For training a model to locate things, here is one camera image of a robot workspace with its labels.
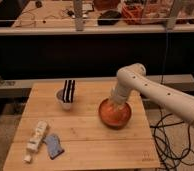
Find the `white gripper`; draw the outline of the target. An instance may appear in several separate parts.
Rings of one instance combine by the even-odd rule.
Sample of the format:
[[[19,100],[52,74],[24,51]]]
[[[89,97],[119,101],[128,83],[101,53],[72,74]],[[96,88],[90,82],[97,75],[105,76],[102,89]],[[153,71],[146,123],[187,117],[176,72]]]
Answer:
[[[113,88],[111,90],[111,95],[109,99],[117,105],[122,105],[127,102],[128,97],[129,97],[128,92]]]

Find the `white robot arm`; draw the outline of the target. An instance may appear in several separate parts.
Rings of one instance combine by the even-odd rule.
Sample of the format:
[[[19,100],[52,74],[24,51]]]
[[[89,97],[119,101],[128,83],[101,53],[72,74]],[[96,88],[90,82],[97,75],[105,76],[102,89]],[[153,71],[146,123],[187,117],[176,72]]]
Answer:
[[[140,63],[120,68],[110,98],[122,104],[128,100],[131,91],[136,90],[194,128],[194,96],[153,82],[145,75],[146,69]]]

